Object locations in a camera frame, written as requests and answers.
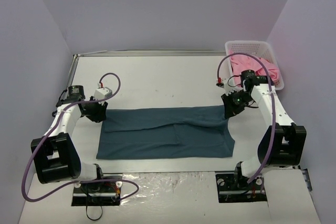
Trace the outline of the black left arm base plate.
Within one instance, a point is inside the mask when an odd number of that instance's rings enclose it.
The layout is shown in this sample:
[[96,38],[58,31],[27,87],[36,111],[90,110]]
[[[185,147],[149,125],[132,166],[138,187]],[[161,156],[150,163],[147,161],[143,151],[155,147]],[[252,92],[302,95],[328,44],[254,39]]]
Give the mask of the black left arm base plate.
[[72,207],[80,206],[119,206],[122,179],[121,175],[105,176],[102,179],[113,179],[117,182],[74,185],[72,191]]

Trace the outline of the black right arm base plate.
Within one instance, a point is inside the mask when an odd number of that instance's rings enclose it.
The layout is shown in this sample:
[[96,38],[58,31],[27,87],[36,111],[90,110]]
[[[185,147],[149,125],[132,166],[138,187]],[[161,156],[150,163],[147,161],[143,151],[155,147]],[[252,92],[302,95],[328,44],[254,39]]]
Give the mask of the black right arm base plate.
[[235,181],[233,172],[216,173],[218,202],[220,204],[267,202],[264,179],[257,177],[250,184],[243,179]]

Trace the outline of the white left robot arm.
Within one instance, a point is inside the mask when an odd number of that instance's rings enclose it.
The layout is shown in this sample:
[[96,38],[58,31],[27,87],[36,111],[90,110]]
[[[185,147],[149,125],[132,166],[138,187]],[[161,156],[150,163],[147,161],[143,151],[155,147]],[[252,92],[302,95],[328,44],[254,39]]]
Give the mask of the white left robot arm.
[[36,173],[42,184],[86,180],[93,191],[104,189],[106,179],[100,166],[80,160],[71,136],[82,117],[95,123],[106,119],[108,103],[101,100],[111,93],[109,88],[98,88],[87,103],[81,104],[86,98],[83,86],[70,86],[67,97],[57,102],[54,121],[46,132],[48,137],[34,157]]

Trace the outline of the teal blue t-shirt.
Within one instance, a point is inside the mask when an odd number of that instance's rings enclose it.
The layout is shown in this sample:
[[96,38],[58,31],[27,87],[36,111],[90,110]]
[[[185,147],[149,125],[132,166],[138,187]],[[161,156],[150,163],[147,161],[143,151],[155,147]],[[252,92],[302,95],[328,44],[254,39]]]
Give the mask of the teal blue t-shirt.
[[229,158],[234,146],[222,105],[108,110],[96,158]]

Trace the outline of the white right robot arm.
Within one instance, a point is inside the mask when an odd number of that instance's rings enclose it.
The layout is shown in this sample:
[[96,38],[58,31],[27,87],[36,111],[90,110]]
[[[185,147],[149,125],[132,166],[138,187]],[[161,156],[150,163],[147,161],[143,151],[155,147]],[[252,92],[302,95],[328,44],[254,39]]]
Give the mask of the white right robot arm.
[[268,126],[256,155],[236,166],[233,183],[237,188],[244,189],[268,171],[299,165],[307,131],[285,111],[271,78],[245,70],[240,74],[240,85],[241,90],[222,95],[224,117],[234,117],[243,112],[250,102],[255,102]]

